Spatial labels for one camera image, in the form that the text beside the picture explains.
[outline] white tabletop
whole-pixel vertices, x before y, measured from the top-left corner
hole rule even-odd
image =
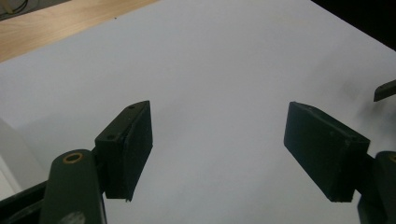
[[[151,101],[154,148],[108,223],[359,223],[283,146],[290,101],[396,145],[396,53],[306,0],[163,0],[0,63],[0,117],[48,172]]]

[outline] dark object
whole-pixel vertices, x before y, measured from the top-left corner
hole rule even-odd
[[[375,90],[374,101],[380,101],[396,94],[396,80],[388,82]]]
[[[395,0],[312,0],[332,14],[396,50]]]
[[[332,202],[354,190],[362,224],[396,223],[396,152],[366,154],[370,141],[317,108],[290,103],[284,144]]]
[[[0,202],[0,224],[105,224],[102,193],[131,200],[151,151],[149,101],[125,108],[95,143],[64,153],[47,182]]]

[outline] wooden board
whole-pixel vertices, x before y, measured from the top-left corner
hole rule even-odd
[[[0,21],[0,62],[157,0],[73,0]]]

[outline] white table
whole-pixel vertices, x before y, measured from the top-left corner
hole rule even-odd
[[[359,223],[283,146],[290,101],[396,145],[396,53],[310,1],[164,0],[0,63],[0,117],[46,171],[127,105],[151,101],[154,148],[108,223]]]

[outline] wooden floor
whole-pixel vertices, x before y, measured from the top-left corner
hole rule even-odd
[[[157,0],[72,0],[0,21],[0,62]]]

